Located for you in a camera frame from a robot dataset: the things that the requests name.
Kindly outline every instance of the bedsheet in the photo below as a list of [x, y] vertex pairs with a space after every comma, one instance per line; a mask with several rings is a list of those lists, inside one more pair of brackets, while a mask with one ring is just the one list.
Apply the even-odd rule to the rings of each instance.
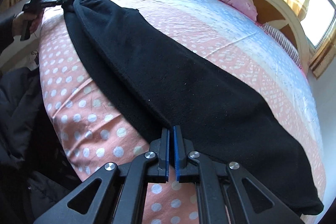
[[[218, 0], [112, 0], [135, 8], [155, 28], [245, 82], [303, 146], [320, 199], [323, 146], [315, 101], [300, 70], [253, 21]], [[81, 64], [60, 7], [44, 13], [40, 39], [44, 104], [64, 151], [85, 180], [108, 161], [123, 164], [148, 144], [107, 100]], [[314, 217], [304, 216], [306, 223]], [[193, 185], [148, 186], [143, 223], [198, 223]]]

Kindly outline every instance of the wooden headboard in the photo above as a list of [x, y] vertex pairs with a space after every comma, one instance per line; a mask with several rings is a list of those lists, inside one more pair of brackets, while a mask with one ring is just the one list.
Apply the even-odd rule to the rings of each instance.
[[257, 21], [280, 30], [297, 48], [303, 71], [308, 72], [309, 45], [301, 23], [283, 0], [250, 0], [257, 8]]

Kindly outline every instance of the person's hand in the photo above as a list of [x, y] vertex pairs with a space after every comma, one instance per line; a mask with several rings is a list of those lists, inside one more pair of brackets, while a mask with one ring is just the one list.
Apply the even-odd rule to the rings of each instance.
[[27, 12], [21, 12], [19, 13], [14, 19], [12, 23], [12, 34], [13, 37], [20, 35], [22, 33], [23, 29], [23, 23], [25, 20], [32, 20], [31, 27], [29, 28], [30, 33], [33, 33], [37, 30], [37, 27], [40, 25], [42, 21], [44, 11], [42, 11], [38, 16], [27, 13]]

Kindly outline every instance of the dark clothing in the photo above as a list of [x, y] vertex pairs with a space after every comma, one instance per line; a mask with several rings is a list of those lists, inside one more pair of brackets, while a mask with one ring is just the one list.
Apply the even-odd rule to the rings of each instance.
[[[11, 21], [0, 24], [3, 50]], [[39, 70], [21, 68], [0, 79], [0, 223], [30, 224], [80, 180], [45, 111]]]
[[0, 21], [0, 53], [14, 41], [12, 35], [13, 19], [14, 16], [11, 16]]
[[310, 164], [263, 97], [110, 0], [64, 7], [85, 69], [147, 142], [181, 125], [197, 151], [237, 161], [296, 213], [323, 209]]

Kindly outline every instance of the sleeve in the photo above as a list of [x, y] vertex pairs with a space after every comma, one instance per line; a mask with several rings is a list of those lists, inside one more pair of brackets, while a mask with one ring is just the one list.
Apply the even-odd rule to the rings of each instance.
[[12, 22], [14, 16], [0, 21], [0, 53], [7, 48], [13, 41]]

